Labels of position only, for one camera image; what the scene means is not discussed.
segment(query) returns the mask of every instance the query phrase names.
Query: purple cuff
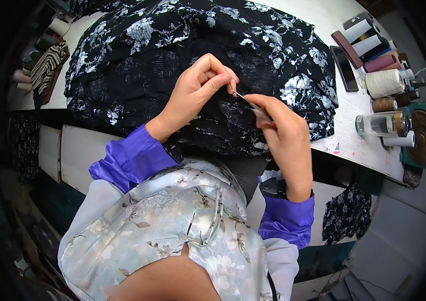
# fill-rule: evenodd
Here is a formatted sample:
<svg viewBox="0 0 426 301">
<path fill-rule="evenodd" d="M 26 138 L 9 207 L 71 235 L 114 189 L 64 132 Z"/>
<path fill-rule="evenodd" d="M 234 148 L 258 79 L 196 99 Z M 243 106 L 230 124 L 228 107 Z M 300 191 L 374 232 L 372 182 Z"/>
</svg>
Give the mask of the purple cuff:
<svg viewBox="0 0 426 301">
<path fill-rule="evenodd" d="M 312 238 L 315 196 L 301 203 L 265 196 L 266 208 L 258 233 L 263 239 L 281 238 L 298 249 L 307 247 Z"/>
<path fill-rule="evenodd" d="M 124 193 L 157 172 L 177 165 L 143 124 L 126 139 L 109 141 L 106 157 L 89 168 L 94 180 L 105 180 Z"/>
</svg>

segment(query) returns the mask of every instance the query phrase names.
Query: striped knit fabric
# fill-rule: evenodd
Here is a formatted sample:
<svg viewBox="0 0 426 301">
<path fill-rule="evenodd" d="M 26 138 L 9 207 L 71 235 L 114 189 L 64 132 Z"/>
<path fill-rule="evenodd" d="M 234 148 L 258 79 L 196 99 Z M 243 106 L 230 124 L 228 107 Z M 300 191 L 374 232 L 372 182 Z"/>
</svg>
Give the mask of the striped knit fabric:
<svg viewBox="0 0 426 301">
<path fill-rule="evenodd" d="M 59 45 L 53 45 L 43 54 L 41 59 L 31 71 L 31 81 L 33 90 L 41 94 L 53 78 L 54 69 L 61 64 L 68 52 L 68 45 L 62 42 Z"/>
</svg>

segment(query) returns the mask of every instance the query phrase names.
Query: scissors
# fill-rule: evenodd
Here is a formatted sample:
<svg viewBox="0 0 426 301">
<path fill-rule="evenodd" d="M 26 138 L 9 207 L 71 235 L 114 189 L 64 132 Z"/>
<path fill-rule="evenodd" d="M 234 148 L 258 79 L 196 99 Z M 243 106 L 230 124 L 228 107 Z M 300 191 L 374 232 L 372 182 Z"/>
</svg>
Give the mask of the scissors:
<svg viewBox="0 0 426 301">
<path fill-rule="evenodd" d="M 241 95 L 240 93 L 236 92 L 235 90 L 233 90 L 233 92 L 236 95 L 238 95 L 239 97 L 241 97 L 244 100 L 246 100 L 246 98 L 243 95 Z M 276 127 L 275 122 L 271 118 L 270 114 L 268 114 L 268 112 L 266 112 L 265 110 L 263 110 L 259 105 L 253 104 L 253 103 L 249 102 L 248 100 L 246 100 L 246 102 L 249 103 L 249 105 L 251 105 L 253 107 L 251 110 L 253 111 L 253 113 L 255 113 L 256 117 L 261 117 L 264 120 L 266 120 L 267 123 L 269 123 L 272 126 Z"/>
</svg>

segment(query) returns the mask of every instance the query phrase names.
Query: label on table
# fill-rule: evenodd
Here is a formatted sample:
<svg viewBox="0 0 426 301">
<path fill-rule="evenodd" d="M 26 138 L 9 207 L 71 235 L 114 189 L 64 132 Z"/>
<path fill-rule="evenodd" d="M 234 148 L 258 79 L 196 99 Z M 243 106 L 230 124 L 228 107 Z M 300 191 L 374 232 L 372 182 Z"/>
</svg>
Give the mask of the label on table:
<svg viewBox="0 0 426 301">
<path fill-rule="evenodd" d="M 326 137 L 323 139 L 323 151 L 325 153 L 339 154 L 340 153 L 340 138 Z"/>
</svg>

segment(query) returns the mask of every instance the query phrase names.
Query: black smartphone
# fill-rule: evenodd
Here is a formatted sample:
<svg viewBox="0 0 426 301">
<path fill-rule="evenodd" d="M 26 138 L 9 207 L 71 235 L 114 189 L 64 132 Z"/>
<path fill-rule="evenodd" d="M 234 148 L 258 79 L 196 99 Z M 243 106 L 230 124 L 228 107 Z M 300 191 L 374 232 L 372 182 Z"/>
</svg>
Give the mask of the black smartphone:
<svg viewBox="0 0 426 301">
<path fill-rule="evenodd" d="M 336 65 L 340 68 L 341 78 L 347 92 L 358 92 L 358 85 L 351 69 L 348 55 L 343 48 L 338 46 L 330 46 L 330 51 L 333 54 L 333 59 Z"/>
</svg>

